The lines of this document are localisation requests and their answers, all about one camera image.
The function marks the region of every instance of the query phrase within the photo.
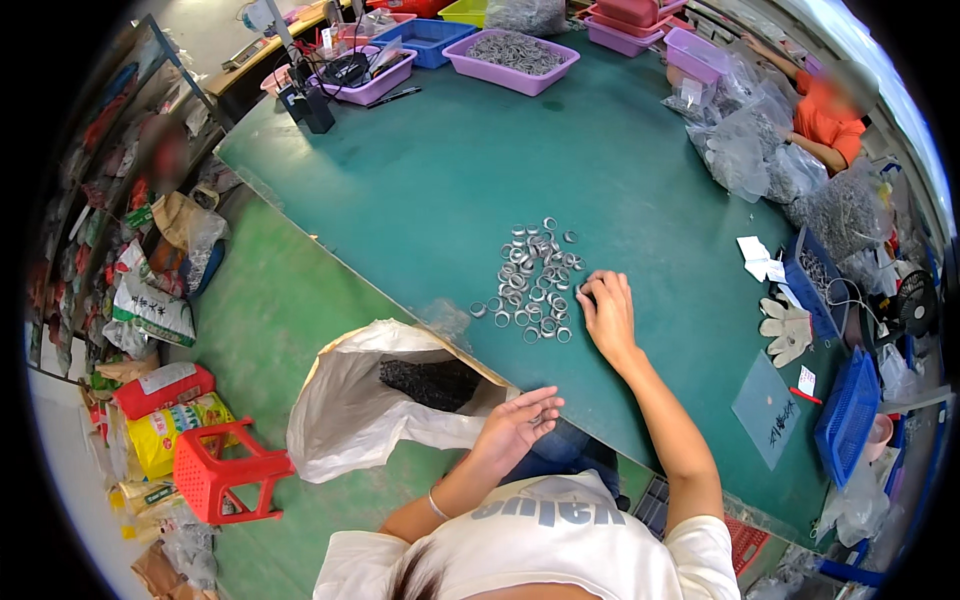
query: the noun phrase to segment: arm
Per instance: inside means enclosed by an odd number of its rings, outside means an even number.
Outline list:
[[[750,34],[744,34],[740,37],[740,39],[747,43],[748,48],[772,62],[775,67],[777,67],[780,71],[783,71],[784,75],[793,81],[797,81],[797,71],[800,70],[799,66],[780,56],[770,48],[767,48],[762,42]]]
[[[433,501],[444,515],[455,518],[480,506],[530,446],[553,430],[560,415],[557,408],[564,405],[556,393],[556,386],[540,388],[493,409],[467,458],[433,488]],[[541,420],[531,423],[537,416]],[[377,533],[413,543],[444,521],[424,496],[388,516]]]
[[[591,301],[586,294],[593,294]],[[720,475],[697,426],[634,341],[627,276],[597,271],[577,295],[597,349],[634,392],[670,484],[666,532],[692,516],[723,518]]]
[[[807,152],[816,156],[817,160],[823,162],[831,173],[839,173],[850,166],[847,164],[847,159],[844,158],[839,150],[830,148],[830,146],[825,144],[818,144],[797,132],[789,132],[786,135],[786,141],[797,144]]]

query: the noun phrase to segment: silver bangle bracelet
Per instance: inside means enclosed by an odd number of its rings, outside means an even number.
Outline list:
[[[433,510],[434,515],[440,517],[444,521],[449,521],[450,517],[444,514],[444,511],[437,508],[437,503],[433,501],[433,489],[437,486],[431,486],[430,490],[426,493],[426,499],[430,503],[430,508]]]

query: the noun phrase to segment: orange shirt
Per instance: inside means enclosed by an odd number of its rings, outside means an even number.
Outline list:
[[[793,117],[793,129],[806,139],[830,146],[839,151],[847,161],[847,166],[860,153],[860,134],[867,128],[863,127],[860,119],[853,121],[834,121],[824,116],[813,105],[813,100],[806,94],[810,91],[813,76],[804,70],[797,71],[797,91],[804,98],[797,104],[797,114]]]

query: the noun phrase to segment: dark hair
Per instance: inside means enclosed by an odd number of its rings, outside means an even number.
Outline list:
[[[440,581],[444,578],[444,569],[429,575],[417,576],[417,566],[430,550],[426,543],[403,560],[396,571],[394,580],[387,591],[388,600],[437,600],[440,595]]]

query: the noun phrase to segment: blue plastic tray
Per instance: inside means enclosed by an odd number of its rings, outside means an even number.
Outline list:
[[[820,460],[838,489],[847,485],[860,460],[879,403],[874,359],[857,346],[840,367],[824,412],[813,429]]]
[[[441,52],[455,41],[460,41],[477,30],[475,25],[433,19],[411,19],[400,23],[370,40],[370,44],[383,48],[397,36],[402,36],[403,47],[416,50],[414,66],[436,69],[450,59]]]
[[[813,318],[813,330],[821,340],[832,340],[843,335],[844,328],[847,326],[847,314],[850,311],[850,304],[837,304],[827,306],[824,299],[817,294],[817,288],[813,281],[807,276],[804,268],[800,266],[800,251],[807,248],[823,261],[827,267],[827,275],[831,279],[840,277],[840,272],[833,265],[833,261],[827,256],[827,251],[820,245],[813,231],[810,231],[804,225],[800,233],[790,238],[787,244],[786,252],[783,255],[783,271],[786,275],[787,285],[797,296],[804,308],[810,311]],[[830,299],[834,302],[842,302],[850,299],[850,291],[843,281],[834,281],[830,286]]]

